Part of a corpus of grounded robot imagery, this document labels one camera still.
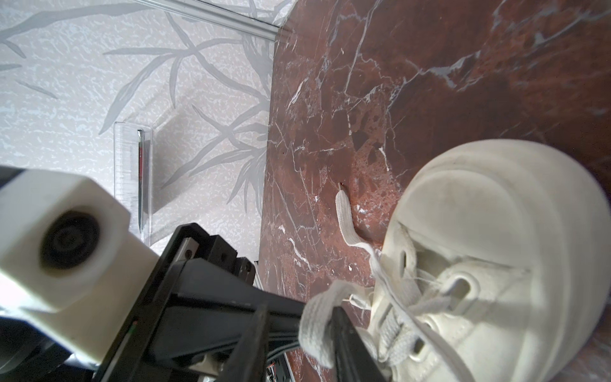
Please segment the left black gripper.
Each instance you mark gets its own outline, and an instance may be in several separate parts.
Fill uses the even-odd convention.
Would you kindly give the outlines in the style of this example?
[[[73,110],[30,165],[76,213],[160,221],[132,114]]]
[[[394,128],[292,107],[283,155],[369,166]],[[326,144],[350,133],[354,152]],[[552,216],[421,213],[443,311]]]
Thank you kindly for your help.
[[[193,365],[230,355],[260,306],[270,323],[264,360],[297,349],[304,303],[262,291],[214,262],[234,257],[199,224],[177,227],[93,379],[197,381],[204,374]]]

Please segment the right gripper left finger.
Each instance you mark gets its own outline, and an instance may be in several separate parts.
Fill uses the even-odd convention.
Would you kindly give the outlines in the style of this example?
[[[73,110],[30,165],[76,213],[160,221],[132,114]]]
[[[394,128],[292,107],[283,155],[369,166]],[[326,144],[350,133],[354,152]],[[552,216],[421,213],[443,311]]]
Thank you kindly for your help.
[[[237,346],[224,364],[217,382],[262,382],[266,378],[270,312],[257,308]]]

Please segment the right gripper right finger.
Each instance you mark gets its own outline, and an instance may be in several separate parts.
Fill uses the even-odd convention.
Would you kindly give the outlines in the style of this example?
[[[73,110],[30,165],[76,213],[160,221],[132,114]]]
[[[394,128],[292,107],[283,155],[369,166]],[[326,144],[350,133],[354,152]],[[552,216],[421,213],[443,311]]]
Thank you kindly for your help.
[[[334,307],[331,337],[339,382],[385,382],[385,378],[342,307]]]

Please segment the white shoelace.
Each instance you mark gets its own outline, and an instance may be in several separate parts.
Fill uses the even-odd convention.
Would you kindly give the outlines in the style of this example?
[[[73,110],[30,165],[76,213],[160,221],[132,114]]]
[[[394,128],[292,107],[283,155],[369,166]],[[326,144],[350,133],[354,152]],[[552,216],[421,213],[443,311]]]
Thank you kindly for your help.
[[[337,220],[345,243],[360,248],[369,255],[369,263],[376,288],[389,302],[390,311],[383,318],[377,336],[356,328],[351,323],[341,324],[344,310],[342,302],[350,301],[366,310],[373,308],[373,289],[335,281],[327,291],[314,296],[305,305],[300,320],[298,341],[302,350],[327,368],[338,368],[339,341],[335,338],[343,329],[356,337],[358,348],[364,350],[366,361],[375,369],[394,368],[409,358],[416,342],[429,345],[442,363],[459,381],[472,381],[474,376],[458,353],[439,334],[419,321],[423,314],[439,313],[450,305],[447,297],[424,299],[418,288],[415,272],[404,269],[399,278],[387,273],[381,262],[382,253],[361,238],[353,225],[348,194],[340,189],[336,195]]]

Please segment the cream white sneaker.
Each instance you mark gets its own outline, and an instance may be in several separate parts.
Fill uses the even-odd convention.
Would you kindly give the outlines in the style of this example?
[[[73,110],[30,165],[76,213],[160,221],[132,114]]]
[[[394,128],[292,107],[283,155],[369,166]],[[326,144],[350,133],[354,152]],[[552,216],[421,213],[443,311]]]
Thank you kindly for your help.
[[[423,300],[418,322],[476,381],[549,381],[588,341],[610,289],[610,207],[594,176],[540,143],[457,146],[411,180],[381,263]]]

